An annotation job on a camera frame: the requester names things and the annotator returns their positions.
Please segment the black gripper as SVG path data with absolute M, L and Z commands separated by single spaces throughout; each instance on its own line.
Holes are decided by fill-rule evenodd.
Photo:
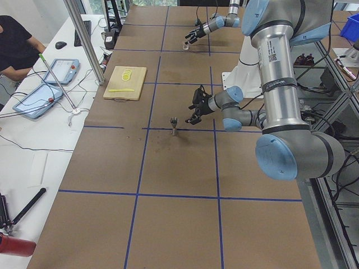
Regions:
M 193 44 L 197 42 L 198 38 L 202 38 L 206 35 L 203 25 L 198 27 L 196 30 L 190 31 L 186 36 L 186 44 Z
M 194 109 L 195 112 L 185 122 L 196 125 L 201 122 L 202 115 L 208 115 L 216 111 L 216 104 L 213 97 L 197 98 L 195 103 L 188 108 L 190 110 Z

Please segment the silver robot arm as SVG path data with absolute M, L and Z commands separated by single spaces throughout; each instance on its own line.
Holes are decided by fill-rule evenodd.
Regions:
M 238 11 L 240 7 L 246 6 L 248 1 L 230 0 L 228 13 L 226 16 L 220 15 L 217 11 L 212 15 L 208 22 L 202 23 L 197 16 L 196 29 L 190 31 L 186 36 L 183 44 L 188 46 L 197 42 L 198 39 L 209 35 L 210 33 L 223 27 L 239 27 L 240 18 Z
M 273 179 L 335 174 L 344 163 L 344 149 L 334 137 L 311 130 L 302 120 L 290 52 L 292 46 L 319 41 L 330 33 L 333 1 L 248 1 L 243 18 L 237 16 L 239 6 L 239 1 L 230 1 L 226 17 L 215 16 L 199 24 L 185 37 L 186 43 L 224 26 L 240 26 L 258 52 L 265 108 L 240 108 L 243 92 L 238 86 L 215 95 L 199 88 L 188 122 L 197 124 L 203 115 L 220 110 L 226 131 L 236 132 L 243 126 L 260 128 L 256 159 L 260 169 Z

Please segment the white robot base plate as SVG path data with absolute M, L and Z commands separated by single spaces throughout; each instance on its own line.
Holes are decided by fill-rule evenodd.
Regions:
M 238 64 L 231 72 L 222 73 L 222 83 L 224 90 L 238 86 L 244 98 L 254 98 L 262 93 L 258 53 L 249 36 L 243 40 Z

